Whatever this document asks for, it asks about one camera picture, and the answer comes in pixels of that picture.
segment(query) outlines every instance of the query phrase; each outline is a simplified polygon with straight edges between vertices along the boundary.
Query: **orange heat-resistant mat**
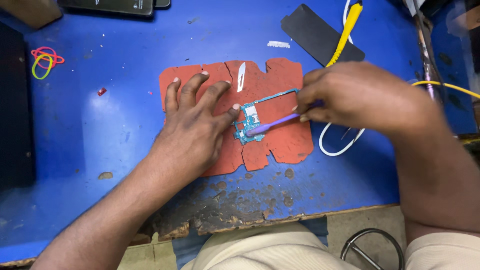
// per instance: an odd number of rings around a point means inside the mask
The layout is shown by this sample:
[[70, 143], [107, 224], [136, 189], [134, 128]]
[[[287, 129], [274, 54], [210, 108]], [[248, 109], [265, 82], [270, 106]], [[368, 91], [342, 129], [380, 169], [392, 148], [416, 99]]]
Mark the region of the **orange heat-resistant mat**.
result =
[[[243, 62], [246, 65], [243, 90], [237, 93], [238, 70]], [[203, 66], [170, 67], [159, 76], [160, 94], [164, 110], [165, 94], [170, 82], [175, 77], [178, 77], [181, 79], [183, 86], [194, 74], [203, 70], [210, 73], [210, 78], [198, 91], [197, 101], [207, 87], [213, 83], [220, 80], [232, 82], [232, 88], [222, 96], [214, 115], [223, 113], [235, 103], [243, 105], [292, 88], [300, 89], [303, 78], [301, 65], [285, 58], [269, 59], [266, 62], [267, 73], [260, 71], [258, 66], [252, 61], [228, 61], [225, 63], [204, 64]], [[270, 123], [291, 114], [291, 109], [296, 104], [295, 93], [289, 93], [257, 103], [255, 107], [260, 122]], [[244, 120], [242, 111], [240, 112], [239, 120]], [[277, 162], [299, 163], [313, 150], [310, 124], [308, 122], [300, 123], [298, 119], [293, 119], [288, 124], [270, 130], [260, 142], [252, 141], [243, 146], [239, 140], [233, 138], [234, 132], [235, 127], [232, 125], [223, 133], [220, 158], [203, 176], [234, 172], [244, 162], [248, 171], [262, 169], [265, 165], [268, 165], [266, 156], [270, 154], [270, 151], [272, 151]]]

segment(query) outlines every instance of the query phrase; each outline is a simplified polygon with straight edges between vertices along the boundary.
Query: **floor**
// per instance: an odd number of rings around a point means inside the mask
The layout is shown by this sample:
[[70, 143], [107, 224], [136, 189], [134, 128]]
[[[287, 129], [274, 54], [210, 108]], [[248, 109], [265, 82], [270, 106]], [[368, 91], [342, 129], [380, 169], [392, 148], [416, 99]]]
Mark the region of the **floor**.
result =
[[[328, 217], [328, 246], [332, 254], [340, 256], [343, 244], [354, 233], [365, 228], [378, 228], [391, 234], [405, 251], [405, 228], [400, 207], [356, 211]], [[171, 242], [156, 240], [147, 245], [133, 246], [127, 249], [119, 270], [176, 270], [175, 254]], [[384, 270], [398, 269], [395, 248], [383, 236], [368, 234], [360, 238], [357, 245]], [[355, 252], [350, 251], [347, 261], [363, 270], [374, 268]]]

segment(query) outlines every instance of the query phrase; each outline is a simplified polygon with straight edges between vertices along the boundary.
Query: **hand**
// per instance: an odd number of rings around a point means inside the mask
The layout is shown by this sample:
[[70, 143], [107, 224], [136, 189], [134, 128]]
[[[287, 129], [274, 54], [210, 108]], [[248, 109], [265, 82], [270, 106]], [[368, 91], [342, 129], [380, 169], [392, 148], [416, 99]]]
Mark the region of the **hand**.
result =
[[[325, 103], [310, 108], [316, 100]], [[337, 63], [311, 71], [297, 94], [300, 121], [332, 122], [392, 134], [441, 119], [438, 106], [420, 88], [366, 62]]]
[[222, 146], [222, 132], [238, 118], [240, 105], [221, 115], [213, 116], [220, 97], [231, 88], [231, 82], [219, 81], [211, 85], [196, 103], [196, 93], [209, 78], [208, 72], [195, 74], [181, 89], [180, 102], [177, 93], [181, 81], [175, 78], [168, 85], [165, 96], [166, 123], [155, 140], [153, 155], [160, 155], [160, 162], [168, 162], [175, 175], [188, 184], [218, 159]]

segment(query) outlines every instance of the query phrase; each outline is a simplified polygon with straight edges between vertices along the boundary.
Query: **yellow tool handle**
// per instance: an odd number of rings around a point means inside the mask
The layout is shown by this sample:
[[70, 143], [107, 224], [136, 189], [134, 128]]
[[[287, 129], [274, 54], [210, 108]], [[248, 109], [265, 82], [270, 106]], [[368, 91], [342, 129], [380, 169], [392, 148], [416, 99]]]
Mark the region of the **yellow tool handle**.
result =
[[338, 42], [338, 46], [336, 47], [336, 51], [333, 54], [332, 59], [330, 62], [325, 67], [331, 66], [335, 64], [335, 62], [338, 60], [338, 57], [343, 51], [343, 48], [345, 47], [345, 44], [347, 43], [348, 36], [350, 36], [350, 32], [352, 32], [353, 26], [357, 22], [357, 19], [360, 16], [360, 12], [362, 11], [363, 6], [361, 1], [358, 1], [356, 4], [354, 4], [350, 8], [350, 12], [348, 13], [347, 20], [345, 21], [345, 25], [343, 27], [343, 32], [342, 36], [340, 37], [340, 41]]

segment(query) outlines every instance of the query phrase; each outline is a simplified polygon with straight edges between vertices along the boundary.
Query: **forearm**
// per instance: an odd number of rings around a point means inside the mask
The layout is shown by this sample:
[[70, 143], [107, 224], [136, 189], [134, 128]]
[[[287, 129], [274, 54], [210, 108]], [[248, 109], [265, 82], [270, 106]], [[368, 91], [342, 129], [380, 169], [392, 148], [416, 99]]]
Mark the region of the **forearm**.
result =
[[[116, 269], [142, 223], [181, 187], [147, 157], [104, 199], [59, 234], [32, 269]], [[164, 182], [161, 190], [154, 181]]]
[[480, 233], [480, 171], [440, 113], [390, 139], [408, 238], [438, 229]]

